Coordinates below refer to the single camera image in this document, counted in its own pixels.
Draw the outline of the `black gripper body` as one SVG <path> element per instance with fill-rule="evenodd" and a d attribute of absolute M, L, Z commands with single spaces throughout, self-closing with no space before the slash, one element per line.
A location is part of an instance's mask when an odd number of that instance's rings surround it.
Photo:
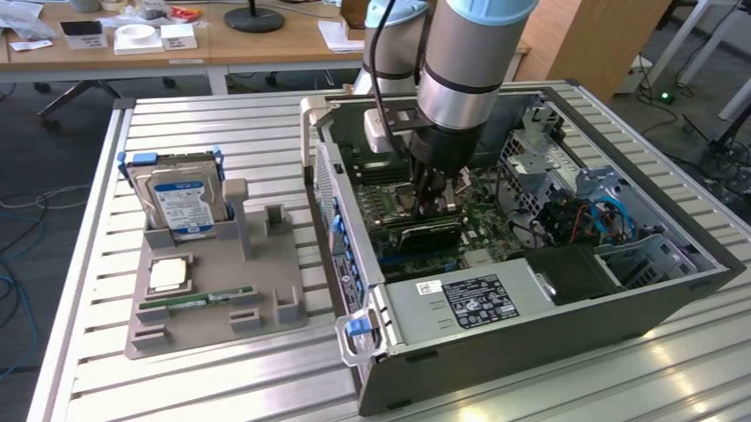
<path fill-rule="evenodd" d="M 455 176 L 470 163 L 483 126 L 454 130 L 447 127 L 420 127 L 414 131 L 410 153 L 431 171 L 447 177 Z"/>

